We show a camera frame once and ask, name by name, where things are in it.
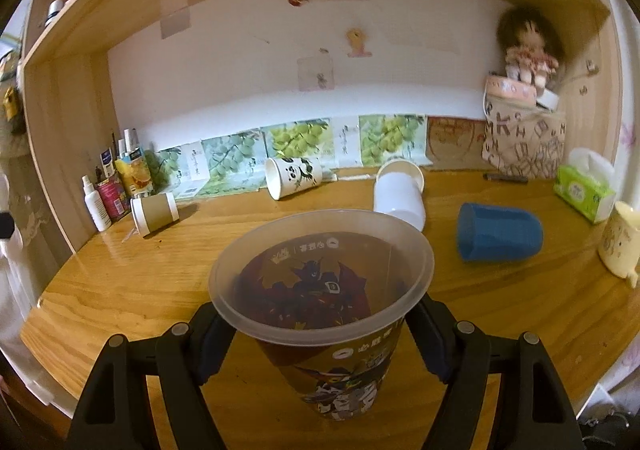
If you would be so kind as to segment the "printed brown plastic cup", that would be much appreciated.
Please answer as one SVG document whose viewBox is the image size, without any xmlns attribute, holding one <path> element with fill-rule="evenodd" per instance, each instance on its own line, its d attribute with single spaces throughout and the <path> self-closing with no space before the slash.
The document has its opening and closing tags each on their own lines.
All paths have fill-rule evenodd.
<svg viewBox="0 0 640 450">
<path fill-rule="evenodd" d="M 373 406 L 434 265 L 424 234 L 398 218 L 311 211 L 232 242 L 210 271 L 209 296 L 304 404 L 344 421 Z"/>
</svg>

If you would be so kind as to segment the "red can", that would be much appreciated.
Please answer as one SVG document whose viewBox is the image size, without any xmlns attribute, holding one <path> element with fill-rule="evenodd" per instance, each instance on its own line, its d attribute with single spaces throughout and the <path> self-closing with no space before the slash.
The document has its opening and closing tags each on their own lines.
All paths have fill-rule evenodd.
<svg viewBox="0 0 640 450">
<path fill-rule="evenodd" d="M 111 221 L 118 222 L 130 212 L 129 197 L 116 176 L 99 182 L 98 192 Z"/>
</svg>

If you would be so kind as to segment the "letter print fabric bag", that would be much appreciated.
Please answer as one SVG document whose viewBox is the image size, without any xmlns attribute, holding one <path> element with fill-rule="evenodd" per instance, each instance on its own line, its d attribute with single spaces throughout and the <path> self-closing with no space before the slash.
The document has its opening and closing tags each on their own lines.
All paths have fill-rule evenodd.
<svg viewBox="0 0 640 450">
<path fill-rule="evenodd" d="M 541 107 L 487 95 L 482 158 L 500 173 L 553 179 L 564 157 L 566 118 Z"/>
</svg>

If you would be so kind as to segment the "brown sleeve paper cup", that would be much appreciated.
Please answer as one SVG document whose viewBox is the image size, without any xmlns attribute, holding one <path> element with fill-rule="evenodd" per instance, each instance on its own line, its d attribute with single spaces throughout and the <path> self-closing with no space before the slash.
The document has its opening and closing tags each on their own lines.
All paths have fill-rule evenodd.
<svg viewBox="0 0 640 450">
<path fill-rule="evenodd" d="M 135 197 L 130 201 L 130 208 L 134 225 L 138 233 L 143 237 L 147 237 L 179 220 L 175 196 L 170 192 Z"/>
</svg>

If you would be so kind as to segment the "white squeeze bottle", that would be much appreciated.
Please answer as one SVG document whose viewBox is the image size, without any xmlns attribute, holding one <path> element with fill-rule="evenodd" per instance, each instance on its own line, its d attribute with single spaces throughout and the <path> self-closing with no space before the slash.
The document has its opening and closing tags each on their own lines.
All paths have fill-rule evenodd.
<svg viewBox="0 0 640 450">
<path fill-rule="evenodd" d="M 82 186 L 84 187 L 85 204 L 94 225 L 99 232 L 106 231 L 112 225 L 112 221 L 110 216 L 107 214 L 100 193 L 88 176 L 82 177 Z"/>
</svg>

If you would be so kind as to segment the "pink round box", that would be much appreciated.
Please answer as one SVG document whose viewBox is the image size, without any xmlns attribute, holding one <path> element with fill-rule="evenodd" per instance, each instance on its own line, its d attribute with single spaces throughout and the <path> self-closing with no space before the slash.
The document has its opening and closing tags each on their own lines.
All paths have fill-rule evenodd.
<svg viewBox="0 0 640 450">
<path fill-rule="evenodd" d="M 536 106 L 536 88 L 508 77 L 488 75 L 485 79 L 485 91 L 488 96 L 494 98 L 503 98 L 524 106 Z"/>
</svg>

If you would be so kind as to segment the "white ribbed paper cup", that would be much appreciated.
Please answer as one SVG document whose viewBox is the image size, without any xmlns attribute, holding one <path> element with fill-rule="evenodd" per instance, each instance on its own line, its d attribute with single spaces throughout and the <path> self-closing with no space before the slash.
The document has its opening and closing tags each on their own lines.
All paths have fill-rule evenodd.
<svg viewBox="0 0 640 450">
<path fill-rule="evenodd" d="M 421 168 L 415 163 L 404 158 L 393 158 L 384 163 L 375 176 L 376 180 L 380 180 L 387 173 L 405 173 L 412 178 L 416 187 L 420 192 L 424 191 L 425 179 Z"/>
</svg>

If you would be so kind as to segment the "white pen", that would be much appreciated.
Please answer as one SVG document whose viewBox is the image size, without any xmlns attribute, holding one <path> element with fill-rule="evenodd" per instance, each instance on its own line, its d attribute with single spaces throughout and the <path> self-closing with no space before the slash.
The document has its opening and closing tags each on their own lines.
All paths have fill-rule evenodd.
<svg viewBox="0 0 640 450">
<path fill-rule="evenodd" d="M 370 173 L 359 173 L 359 175 L 339 175 L 338 173 L 325 173 L 322 177 L 323 182 L 338 182 L 338 181 L 361 181 L 361 180 L 373 180 L 375 175 Z"/>
</svg>

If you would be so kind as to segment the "white plastic cup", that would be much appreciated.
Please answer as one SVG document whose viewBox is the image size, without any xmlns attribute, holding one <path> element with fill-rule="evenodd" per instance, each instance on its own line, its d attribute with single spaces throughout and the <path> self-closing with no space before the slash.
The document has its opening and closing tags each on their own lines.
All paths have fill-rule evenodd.
<svg viewBox="0 0 640 450">
<path fill-rule="evenodd" d="M 374 184 L 373 210 L 424 229 L 426 212 L 416 180 L 408 173 L 385 173 Z"/>
</svg>

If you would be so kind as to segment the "blue plastic cup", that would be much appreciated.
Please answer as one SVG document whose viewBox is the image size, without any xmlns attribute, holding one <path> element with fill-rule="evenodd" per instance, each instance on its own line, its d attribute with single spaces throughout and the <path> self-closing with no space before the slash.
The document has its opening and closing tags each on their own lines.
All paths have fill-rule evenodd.
<svg viewBox="0 0 640 450">
<path fill-rule="evenodd" d="M 523 260 L 540 252 L 544 229 L 521 208 L 464 203 L 457 221 L 458 252 L 465 261 Z"/>
</svg>

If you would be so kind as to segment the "yellow juice carton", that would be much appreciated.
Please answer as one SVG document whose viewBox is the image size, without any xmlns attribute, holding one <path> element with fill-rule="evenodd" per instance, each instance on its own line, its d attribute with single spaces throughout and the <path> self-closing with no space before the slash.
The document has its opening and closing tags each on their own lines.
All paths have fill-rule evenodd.
<svg viewBox="0 0 640 450">
<path fill-rule="evenodd" d="M 120 179 L 122 179 L 122 185 L 132 199 L 149 196 L 153 193 L 151 171 L 140 147 L 125 154 L 122 158 L 117 158 L 115 167 Z"/>
</svg>

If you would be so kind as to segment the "black pen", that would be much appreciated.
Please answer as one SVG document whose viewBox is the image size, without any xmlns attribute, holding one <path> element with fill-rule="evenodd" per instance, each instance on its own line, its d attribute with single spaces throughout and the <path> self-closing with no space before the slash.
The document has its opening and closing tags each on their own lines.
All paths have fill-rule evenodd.
<svg viewBox="0 0 640 450">
<path fill-rule="evenodd" d="M 487 181 L 500 181 L 516 184 L 527 184 L 528 178 L 524 176 L 506 175 L 505 173 L 484 173 L 483 178 Z"/>
</svg>

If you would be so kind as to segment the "green tissue pack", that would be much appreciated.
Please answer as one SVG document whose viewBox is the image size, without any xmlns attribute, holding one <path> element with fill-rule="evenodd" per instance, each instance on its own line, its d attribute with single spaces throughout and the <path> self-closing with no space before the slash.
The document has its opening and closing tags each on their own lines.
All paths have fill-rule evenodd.
<svg viewBox="0 0 640 450">
<path fill-rule="evenodd" d="M 554 191 L 589 222 L 608 219 L 616 201 L 614 167 L 602 155 L 585 147 L 575 147 L 567 163 L 559 165 Z"/>
</svg>

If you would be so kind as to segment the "brown haired doll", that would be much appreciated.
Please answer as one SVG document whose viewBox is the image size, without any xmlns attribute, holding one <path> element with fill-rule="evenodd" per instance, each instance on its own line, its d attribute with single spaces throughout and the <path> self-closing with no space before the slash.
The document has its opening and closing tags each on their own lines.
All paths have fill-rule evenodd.
<svg viewBox="0 0 640 450">
<path fill-rule="evenodd" d="M 539 11 L 528 6 L 508 9 L 500 16 L 497 40 L 506 77 L 534 86 L 539 94 L 564 62 L 560 37 Z"/>
</svg>

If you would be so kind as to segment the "yellow ceramic mug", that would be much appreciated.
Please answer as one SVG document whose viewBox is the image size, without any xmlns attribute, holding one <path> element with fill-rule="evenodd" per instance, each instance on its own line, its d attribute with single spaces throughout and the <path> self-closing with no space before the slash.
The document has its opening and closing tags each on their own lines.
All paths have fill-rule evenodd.
<svg viewBox="0 0 640 450">
<path fill-rule="evenodd" d="M 639 282 L 639 227 L 638 210 L 622 201 L 616 202 L 597 250 L 606 269 L 625 280 L 631 288 L 636 288 Z"/>
</svg>

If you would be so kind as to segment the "panda print paper cup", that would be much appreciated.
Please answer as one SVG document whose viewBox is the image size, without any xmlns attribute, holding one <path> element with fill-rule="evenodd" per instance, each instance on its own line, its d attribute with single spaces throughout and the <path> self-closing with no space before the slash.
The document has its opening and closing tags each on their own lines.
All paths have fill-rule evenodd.
<svg viewBox="0 0 640 450">
<path fill-rule="evenodd" d="M 269 195 L 280 201 L 318 187 L 322 182 L 322 167 L 317 158 L 269 157 L 265 160 L 265 178 Z"/>
</svg>

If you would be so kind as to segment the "wooden shelf unit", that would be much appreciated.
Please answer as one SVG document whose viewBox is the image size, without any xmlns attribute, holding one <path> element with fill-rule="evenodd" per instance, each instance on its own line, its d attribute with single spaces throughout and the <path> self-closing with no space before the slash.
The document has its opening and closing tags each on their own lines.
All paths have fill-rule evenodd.
<svg viewBox="0 0 640 450">
<path fill-rule="evenodd" d="M 608 0 L 70 0 L 22 75 L 67 245 L 93 236 L 80 179 L 128 127 L 172 147 L 314 117 L 477 117 L 509 6 L 538 9 L 561 38 L 567 146 L 613 157 L 622 60 Z"/>
</svg>

